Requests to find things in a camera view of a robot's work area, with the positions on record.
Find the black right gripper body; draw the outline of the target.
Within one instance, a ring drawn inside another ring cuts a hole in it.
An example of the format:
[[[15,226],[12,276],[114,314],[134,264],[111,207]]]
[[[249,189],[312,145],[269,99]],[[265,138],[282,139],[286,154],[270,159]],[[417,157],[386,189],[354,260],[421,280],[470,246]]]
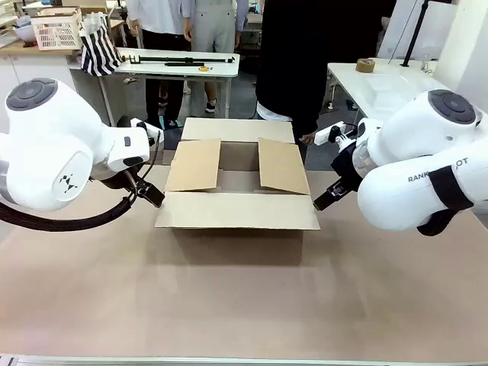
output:
[[[339,183],[342,187],[358,187],[363,180],[357,173],[352,161],[355,147],[355,144],[345,147],[331,163],[332,169],[339,176]]]

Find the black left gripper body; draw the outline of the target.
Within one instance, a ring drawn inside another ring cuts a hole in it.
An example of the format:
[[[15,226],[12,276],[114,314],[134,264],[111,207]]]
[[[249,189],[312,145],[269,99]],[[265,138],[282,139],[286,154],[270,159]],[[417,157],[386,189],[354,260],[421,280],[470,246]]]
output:
[[[125,189],[126,191],[132,191],[140,178],[138,177],[138,173],[140,171],[140,166],[134,166],[126,169],[123,172],[118,172],[114,176],[106,179],[96,179],[94,177],[90,177],[91,181],[99,181],[107,188],[119,190]]]

